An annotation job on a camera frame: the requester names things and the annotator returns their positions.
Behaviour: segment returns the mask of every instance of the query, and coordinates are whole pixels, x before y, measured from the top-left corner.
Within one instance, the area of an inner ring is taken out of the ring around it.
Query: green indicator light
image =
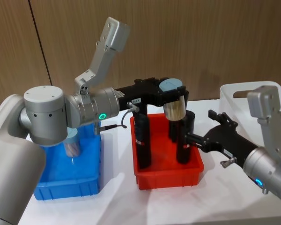
[[[105,118],[106,118],[106,114],[105,113],[100,114],[99,119],[103,120]]]

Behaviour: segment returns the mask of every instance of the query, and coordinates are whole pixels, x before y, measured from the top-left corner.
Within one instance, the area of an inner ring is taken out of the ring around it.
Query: cable connector
[[[131,113],[131,112],[138,113],[140,111],[140,108],[137,107],[136,105],[133,105],[131,102],[127,102],[127,107],[129,108],[128,109],[129,113]]]

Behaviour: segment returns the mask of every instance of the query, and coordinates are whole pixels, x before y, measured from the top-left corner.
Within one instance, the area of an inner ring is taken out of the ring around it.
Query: black container
[[[177,122],[176,160],[181,164],[187,164],[190,160],[191,147],[186,144],[185,135],[187,133],[193,134],[194,121],[195,114],[187,110],[185,117]]]
[[[185,95],[184,95],[185,108],[187,107],[188,94],[189,94],[189,92],[186,91]],[[169,138],[172,140],[173,143],[176,143],[176,141],[177,141],[178,124],[179,124],[179,121],[170,121],[169,120]]]
[[[140,169],[144,169],[151,165],[150,123],[146,115],[134,115],[134,133],[137,162]]]

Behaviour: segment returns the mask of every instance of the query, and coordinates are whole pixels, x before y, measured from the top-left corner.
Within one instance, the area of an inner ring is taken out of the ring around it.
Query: black cable
[[[127,128],[127,126],[126,125],[124,125],[123,123],[124,123],[124,118],[125,118],[125,116],[127,115],[129,113],[129,111],[127,111],[124,115],[123,115],[123,117],[122,117],[122,120],[121,120],[121,125],[120,126],[122,126],[123,128]]]
[[[28,4],[29,4],[32,20],[33,20],[33,23],[34,23],[34,27],[36,29],[37,39],[38,39],[39,46],[41,48],[41,52],[42,52],[42,56],[43,56],[43,59],[44,59],[45,67],[46,67],[46,70],[47,70],[47,74],[48,74],[48,77],[49,77],[50,85],[52,86],[53,84],[52,84],[50,72],[49,72],[49,69],[48,69],[48,64],[47,64],[46,57],[45,57],[44,50],[43,50],[43,46],[42,46],[42,43],[41,43],[41,38],[39,37],[39,33],[38,33],[38,30],[37,30],[37,23],[36,23],[36,20],[34,18],[34,14],[33,14],[33,10],[32,10],[32,6],[31,6],[30,0],[28,0]]]
[[[130,113],[130,112],[127,111],[127,112],[123,115],[120,125],[112,124],[112,125],[107,125],[107,126],[104,126],[104,127],[100,127],[100,131],[110,130],[110,129],[117,128],[117,127],[122,127],[122,128],[125,128],[125,129],[126,129],[127,126],[124,125],[124,118],[125,118],[125,116],[126,116],[128,113]]]

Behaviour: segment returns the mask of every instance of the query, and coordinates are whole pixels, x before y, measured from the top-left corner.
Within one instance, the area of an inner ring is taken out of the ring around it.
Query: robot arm
[[[224,168],[238,164],[244,172],[267,194],[271,191],[281,199],[281,112],[278,89],[262,86],[248,93],[251,116],[258,118],[265,147],[258,147],[236,132],[237,123],[226,113],[210,110],[209,118],[220,125],[204,137],[188,134],[187,142],[204,152],[219,151],[229,158],[221,162]]]
[[[163,91],[159,84],[164,79],[155,78],[137,80],[135,85],[118,90],[89,91],[89,87],[103,81],[128,35],[127,25],[107,19],[90,68],[75,79],[75,94],[65,96],[58,87],[39,86],[26,91],[24,97],[12,95],[1,104],[0,225],[18,224],[39,182],[45,166],[45,153],[39,145],[62,142],[67,137],[67,127],[94,123],[98,131],[98,121],[117,116],[120,110],[137,112],[131,102],[142,105],[144,110],[147,104],[162,106],[184,99],[184,86]],[[33,142],[25,139],[28,134]]]

